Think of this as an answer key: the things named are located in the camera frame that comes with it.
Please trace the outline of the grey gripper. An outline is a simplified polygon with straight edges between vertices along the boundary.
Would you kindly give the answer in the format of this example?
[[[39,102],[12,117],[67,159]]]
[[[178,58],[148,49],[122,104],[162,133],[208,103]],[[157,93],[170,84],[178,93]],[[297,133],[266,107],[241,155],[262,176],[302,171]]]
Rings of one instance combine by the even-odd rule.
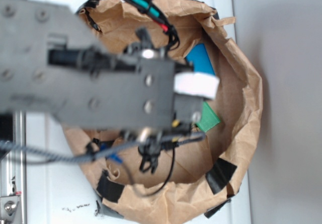
[[[175,120],[182,124],[196,124],[201,119],[203,102],[214,100],[217,90],[217,76],[201,72],[176,74],[174,81]]]

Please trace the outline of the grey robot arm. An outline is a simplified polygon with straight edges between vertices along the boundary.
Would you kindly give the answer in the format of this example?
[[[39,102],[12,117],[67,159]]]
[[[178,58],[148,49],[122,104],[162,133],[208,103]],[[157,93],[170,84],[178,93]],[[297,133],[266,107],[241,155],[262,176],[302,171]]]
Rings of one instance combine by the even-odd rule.
[[[1,0],[1,112],[50,113],[85,129],[185,131],[201,119],[219,78],[138,41],[110,53],[67,7]]]

